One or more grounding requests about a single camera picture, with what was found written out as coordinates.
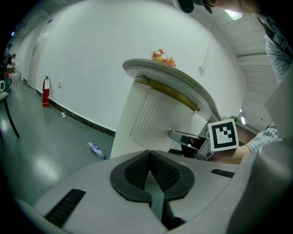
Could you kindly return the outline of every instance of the textured black pad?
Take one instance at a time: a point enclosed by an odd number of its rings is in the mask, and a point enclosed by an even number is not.
[[[152,196],[143,190],[149,171],[164,192],[165,201],[185,197],[195,181],[188,167],[149,150],[116,166],[110,174],[110,181],[127,200],[151,204]]]
[[[235,172],[230,172],[226,170],[220,170],[220,169],[213,169],[211,173],[217,174],[219,176],[229,177],[232,178]]]
[[[85,193],[79,189],[71,189],[45,218],[61,228]]]

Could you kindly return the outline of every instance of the hand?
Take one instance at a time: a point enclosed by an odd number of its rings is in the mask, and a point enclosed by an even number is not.
[[[246,145],[243,145],[237,149],[215,152],[214,155],[208,159],[208,161],[218,163],[240,164],[243,156],[249,153],[249,148]]]

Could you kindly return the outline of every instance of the green plant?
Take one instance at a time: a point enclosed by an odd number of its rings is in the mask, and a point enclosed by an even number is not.
[[[234,119],[235,122],[238,122],[239,121],[239,118],[236,115],[235,116],[232,115],[231,116],[231,119]]]

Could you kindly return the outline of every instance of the black metal leg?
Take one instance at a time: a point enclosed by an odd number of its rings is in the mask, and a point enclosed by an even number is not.
[[[15,126],[14,126],[14,123],[13,123],[13,121],[12,121],[12,119],[11,119],[11,116],[10,116],[10,113],[9,113],[9,109],[8,109],[8,105],[7,105],[7,102],[6,102],[6,99],[4,100],[4,106],[5,106],[5,109],[6,109],[6,113],[7,113],[7,116],[8,116],[9,122],[10,122],[12,128],[13,128],[13,131],[14,131],[15,135],[16,135],[18,138],[20,138],[20,136],[19,136],[19,134],[18,134],[18,132],[17,132]]]

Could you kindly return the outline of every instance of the plaid sleeve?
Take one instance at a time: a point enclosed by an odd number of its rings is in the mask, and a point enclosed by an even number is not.
[[[266,39],[266,53],[271,61],[274,73],[277,77],[278,84],[289,70],[292,63],[292,57],[283,52],[271,39],[265,35]]]
[[[279,139],[278,131],[273,123],[266,131],[260,132],[246,145],[251,152],[258,151],[262,146]]]

